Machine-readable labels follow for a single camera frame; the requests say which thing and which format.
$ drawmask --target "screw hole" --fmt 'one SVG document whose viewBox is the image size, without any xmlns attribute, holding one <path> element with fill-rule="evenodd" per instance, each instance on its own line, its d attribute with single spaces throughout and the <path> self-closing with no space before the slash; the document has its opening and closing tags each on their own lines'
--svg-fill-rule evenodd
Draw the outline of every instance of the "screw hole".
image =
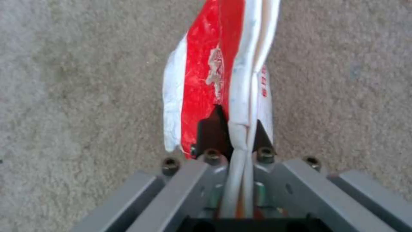
<svg viewBox="0 0 412 232">
<path fill-rule="evenodd" d="M 314 157 L 307 157 L 306 161 L 308 161 L 311 164 L 318 164 L 318 159 L 316 159 Z"/>
<path fill-rule="evenodd" d="M 288 192 L 290 195 L 293 195 L 293 190 L 290 184 L 286 184 L 285 188 L 286 192 Z"/>
<path fill-rule="evenodd" d="M 270 153 L 272 153 L 272 151 L 269 148 L 263 148 L 262 153 L 270 154 Z"/>
<path fill-rule="evenodd" d="M 207 151 L 207 154 L 209 154 L 209 155 L 217 155 L 218 152 L 217 152 L 216 150 L 214 150 L 214 149 L 209 149 L 209 150 Z"/>
<path fill-rule="evenodd" d="M 171 159 L 171 158 L 167 158 L 164 163 L 167 164 L 167 165 L 174 165 L 175 160 Z"/>
</svg>

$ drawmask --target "metal mount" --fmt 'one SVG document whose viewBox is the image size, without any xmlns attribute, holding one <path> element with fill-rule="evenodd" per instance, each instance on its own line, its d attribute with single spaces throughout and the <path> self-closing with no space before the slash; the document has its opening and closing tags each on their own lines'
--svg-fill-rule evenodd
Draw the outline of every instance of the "metal mount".
<svg viewBox="0 0 412 232">
<path fill-rule="evenodd" d="M 216 218 L 228 162 L 206 149 L 180 168 L 165 160 L 162 176 L 136 172 L 73 231 L 412 231 L 412 206 L 358 171 L 326 175 L 314 157 L 275 163 L 270 149 L 253 154 L 259 220 Z"/>
</svg>

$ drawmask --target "metal bar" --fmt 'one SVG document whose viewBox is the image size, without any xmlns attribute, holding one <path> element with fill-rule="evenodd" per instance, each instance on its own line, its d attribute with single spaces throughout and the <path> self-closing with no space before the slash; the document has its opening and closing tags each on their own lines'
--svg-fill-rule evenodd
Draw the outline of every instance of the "metal bar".
<svg viewBox="0 0 412 232">
<path fill-rule="evenodd" d="M 197 217 L 208 205 L 216 180 L 226 176 L 226 167 L 227 162 L 210 166 L 189 160 L 127 231 L 176 231 L 186 217 Z"/>
<path fill-rule="evenodd" d="M 105 203 L 73 227 L 73 232 L 125 231 L 164 186 L 161 179 L 134 173 Z"/>
<path fill-rule="evenodd" d="M 315 216 L 335 232 L 394 231 L 300 159 L 256 163 L 255 181 L 263 183 L 272 203 L 290 216 Z"/>
<path fill-rule="evenodd" d="M 329 180 L 395 230 L 412 231 L 412 205 L 369 176 L 351 170 Z"/>
</svg>

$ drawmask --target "beige carpet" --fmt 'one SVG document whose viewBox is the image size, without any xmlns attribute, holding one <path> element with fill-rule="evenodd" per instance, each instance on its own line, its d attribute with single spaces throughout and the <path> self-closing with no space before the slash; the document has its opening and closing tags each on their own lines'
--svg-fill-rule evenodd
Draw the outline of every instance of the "beige carpet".
<svg viewBox="0 0 412 232">
<path fill-rule="evenodd" d="M 197 0 L 0 0 L 0 231 L 67 231 L 158 171 L 162 74 Z M 282 159 L 412 200 L 412 3 L 285 0 L 267 64 Z"/>
</svg>

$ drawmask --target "plastic bag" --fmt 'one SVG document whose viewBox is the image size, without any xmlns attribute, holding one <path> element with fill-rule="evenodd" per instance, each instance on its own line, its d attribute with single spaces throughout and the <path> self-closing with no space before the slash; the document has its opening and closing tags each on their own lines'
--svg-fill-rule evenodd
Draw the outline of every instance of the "plastic bag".
<svg viewBox="0 0 412 232">
<path fill-rule="evenodd" d="M 247 187 L 243 197 L 252 197 L 251 152 L 258 119 L 273 142 L 272 95 L 264 61 L 274 38 L 279 3 L 207 0 L 171 53 L 164 72 L 167 151 L 180 147 L 190 158 L 197 124 L 216 104 L 222 106 L 228 119 L 234 148 L 222 202 L 223 215 L 228 217 L 236 210 L 241 181 Z M 250 214 L 250 204 L 245 209 Z"/>
</svg>

